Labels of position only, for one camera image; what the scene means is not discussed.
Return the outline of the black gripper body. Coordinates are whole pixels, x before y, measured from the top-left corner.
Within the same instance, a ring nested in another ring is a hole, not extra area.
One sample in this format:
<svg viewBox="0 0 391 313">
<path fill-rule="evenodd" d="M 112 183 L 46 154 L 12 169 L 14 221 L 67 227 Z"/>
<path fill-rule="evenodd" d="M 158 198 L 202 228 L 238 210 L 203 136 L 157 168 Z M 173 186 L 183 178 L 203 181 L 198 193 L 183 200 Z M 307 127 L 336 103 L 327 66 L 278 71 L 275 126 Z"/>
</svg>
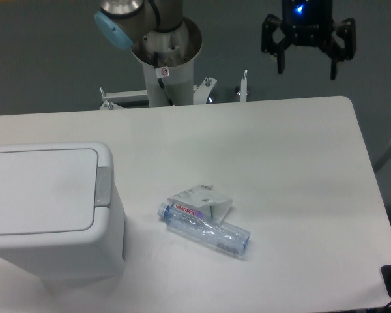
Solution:
<svg viewBox="0 0 391 313">
<path fill-rule="evenodd" d="M 281 30 L 296 46 L 318 46 L 331 39 L 333 1 L 282 1 Z"/>
</svg>

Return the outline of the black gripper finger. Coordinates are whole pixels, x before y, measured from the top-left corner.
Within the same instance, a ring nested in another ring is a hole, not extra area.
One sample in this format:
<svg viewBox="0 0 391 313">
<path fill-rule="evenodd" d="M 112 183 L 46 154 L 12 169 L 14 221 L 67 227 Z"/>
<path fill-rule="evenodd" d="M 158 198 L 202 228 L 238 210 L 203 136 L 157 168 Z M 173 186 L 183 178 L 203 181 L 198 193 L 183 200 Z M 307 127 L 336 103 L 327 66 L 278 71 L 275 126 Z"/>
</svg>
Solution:
<svg viewBox="0 0 391 313">
<path fill-rule="evenodd" d="M 274 41 L 274 33 L 280 30 L 283 38 L 279 42 Z M 285 70 L 285 50 L 292 45 L 293 39 L 287 28 L 287 24 L 273 14 L 268 14 L 261 26 L 261 51 L 276 57 L 278 73 Z"/>
<path fill-rule="evenodd" d="M 356 21 L 347 18 L 339 23 L 332 24 L 332 31 L 343 41 L 341 47 L 331 35 L 327 42 L 326 54 L 331 59 L 330 79 L 335 80 L 337 75 L 337 63 L 352 60 L 356 52 Z"/>
</svg>

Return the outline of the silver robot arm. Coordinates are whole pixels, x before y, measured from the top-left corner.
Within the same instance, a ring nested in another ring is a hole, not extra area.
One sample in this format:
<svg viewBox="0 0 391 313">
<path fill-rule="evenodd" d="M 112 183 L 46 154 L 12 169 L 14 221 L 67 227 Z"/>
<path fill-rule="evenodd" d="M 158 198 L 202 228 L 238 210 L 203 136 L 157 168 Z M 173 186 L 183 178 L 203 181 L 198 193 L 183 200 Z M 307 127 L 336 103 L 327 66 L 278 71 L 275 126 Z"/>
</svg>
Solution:
<svg viewBox="0 0 391 313">
<path fill-rule="evenodd" d="M 337 64 L 356 52 L 356 23 L 336 23 L 332 1 L 282 1 L 282 17 L 267 15 L 261 26 L 261 51 L 285 69 L 285 51 L 291 45 L 317 47 L 331 60 L 330 77 Z M 194 60 L 203 44 L 199 27 L 183 14 L 182 1 L 101 1 L 95 23 L 120 50 L 131 50 L 141 63 L 146 90 L 142 93 L 102 93 L 103 105 L 133 102 L 146 96 L 149 106 L 208 104 L 217 81 L 206 77 L 194 85 Z"/>
</svg>

